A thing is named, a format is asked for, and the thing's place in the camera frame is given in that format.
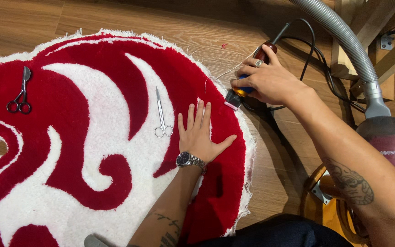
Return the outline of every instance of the blue handle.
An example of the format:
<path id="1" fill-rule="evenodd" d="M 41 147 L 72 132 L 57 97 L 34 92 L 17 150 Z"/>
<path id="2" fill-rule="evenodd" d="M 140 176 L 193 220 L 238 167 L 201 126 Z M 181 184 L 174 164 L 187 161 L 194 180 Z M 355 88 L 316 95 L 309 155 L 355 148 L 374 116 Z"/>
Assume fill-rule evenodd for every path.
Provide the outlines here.
<path id="1" fill-rule="evenodd" d="M 243 75 L 241 75 L 240 77 L 239 77 L 239 79 L 243 79 L 243 78 L 246 78 L 246 77 L 248 77 L 249 75 L 247 75 L 247 74 L 243 74 Z M 254 88 L 253 87 L 239 87 L 241 90 L 243 90 L 243 91 L 245 91 L 246 93 L 251 93 L 253 90 L 254 90 Z"/>

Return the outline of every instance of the watch face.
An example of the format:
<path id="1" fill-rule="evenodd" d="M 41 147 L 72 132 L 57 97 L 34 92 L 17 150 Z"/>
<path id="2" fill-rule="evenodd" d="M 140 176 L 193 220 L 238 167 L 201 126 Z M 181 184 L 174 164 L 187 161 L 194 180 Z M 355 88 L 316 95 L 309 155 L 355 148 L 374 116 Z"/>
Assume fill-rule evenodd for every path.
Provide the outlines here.
<path id="1" fill-rule="evenodd" d="M 189 159 L 190 159 L 189 153 L 187 153 L 187 152 L 180 153 L 178 155 L 178 157 L 176 158 L 176 164 L 178 166 L 183 166 L 188 162 Z"/>

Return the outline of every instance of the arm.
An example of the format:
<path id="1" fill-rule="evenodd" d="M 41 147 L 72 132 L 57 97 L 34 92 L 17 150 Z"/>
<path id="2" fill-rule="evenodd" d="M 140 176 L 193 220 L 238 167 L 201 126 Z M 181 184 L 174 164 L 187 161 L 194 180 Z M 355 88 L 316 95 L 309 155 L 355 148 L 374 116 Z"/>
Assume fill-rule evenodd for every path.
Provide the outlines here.
<path id="1" fill-rule="evenodd" d="M 321 160 L 347 202 L 356 210 L 375 246 L 395 246 L 395 167 L 337 117 L 316 92 L 285 70 L 277 56 L 263 47 L 271 63 L 242 67 L 248 78 L 233 86 L 254 87 L 251 96 L 287 106 L 303 125 Z M 257 59 L 247 59 L 254 64 Z"/>
<path id="2" fill-rule="evenodd" d="M 187 130 L 184 128 L 182 114 L 179 113 L 179 151 L 188 151 L 208 164 L 229 147 L 237 136 L 232 135 L 219 144 L 211 142 L 211 103 L 207 103 L 205 114 L 203 109 L 204 102 L 201 100 L 197 106 L 196 119 L 193 119 L 195 105 L 189 106 Z M 176 246 L 191 193 L 201 172 L 202 169 L 194 165 L 179 169 L 141 222 L 128 247 Z"/>

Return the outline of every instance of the small curved scissors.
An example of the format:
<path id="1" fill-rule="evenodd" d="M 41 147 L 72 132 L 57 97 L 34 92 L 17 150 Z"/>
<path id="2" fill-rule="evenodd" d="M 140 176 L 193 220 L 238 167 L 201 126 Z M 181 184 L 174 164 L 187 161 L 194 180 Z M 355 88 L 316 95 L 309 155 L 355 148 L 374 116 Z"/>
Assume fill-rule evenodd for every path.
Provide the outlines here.
<path id="1" fill-rule="evenodd" d="M 29 114 L 31 111 L 31 106 L 30 104 L 27 103 L 27 91 L 25 90 L 25 85 L 27 84 L 27 81 L 30 79 L 30 69 L 24 66 L 24 73 L 22 75 L 22 87 L 21 87 L 21 92 L 18 94 L 18 96 L 7 103 L 7 110 L 10 113 L 16 113 L 17 111 L 23 113 L 23 114 Z M 19 103 L 18 100 L 20 96 L 23 95 L 22 97 L 22 102 Z"/>
<path id="2" fill-rule="evenodd" d="M 161 138 L 164 135 L 171 136 L 173 134 L 173 126 L 172 125 L 166 125 L 164 123 L 164 114 L 162 113 L 161 98 L 159 97 L 158 87 L 156 87 L 156 100 L 158 101 L 159 120 L 161 121 L 161 126 L 155 128 L 155 136 L 158 137 L 158 138 Z M 168 127 L 172 128 L 172 132 L 170 134 L 167 134 L 165 132 L 165 129 L 168 128 Z M 162 135 L 161 136 L 156 134 L 156 130 L 157 129 L 160 129 L 162 131 Z"/>

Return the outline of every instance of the hand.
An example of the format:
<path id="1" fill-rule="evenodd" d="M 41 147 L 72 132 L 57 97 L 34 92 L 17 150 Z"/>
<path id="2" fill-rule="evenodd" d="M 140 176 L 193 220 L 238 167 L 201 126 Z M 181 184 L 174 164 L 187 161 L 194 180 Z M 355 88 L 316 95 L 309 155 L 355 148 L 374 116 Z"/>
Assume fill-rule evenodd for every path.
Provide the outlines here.
<path id="1" fill-rule="evenodd" d="M 249 96 L 272 105 L 287 105 L 297 95 L 303 95 L 305 91 L 312 90 L 281 66 L 277 55 L 269 46 L 262 45 L 262 48 L 269 56 L 269 65 L 263 63 L 260 68 L 251 67 L 249 65 L 255 66 L 258 59 L 245 59 L 243 64 L 246 66 L 240 68 L 237 75 L 247 74 L 249 77 L 232 80 L 232 87 L 254 87 L 255 91 Z"/>
<path id="2" fill-rule="evenodd" d="M 208 102 L 204 111 L 204 102 L 199 101 L 197 105 L 196 119 L 193 120 L 195 105 L 190 104 L 188 108 L 187 130 L 184 128 L 182 114 L 178 115 L 179 128 L 179 151 L 188 151 L 190 154 L 210 163 L 216 159 L 227 147 L 231 146 L 237 136 L 231 135 L 223 142 L 216 144 L 210 140 L 210 115 L 211 103 Z"/>

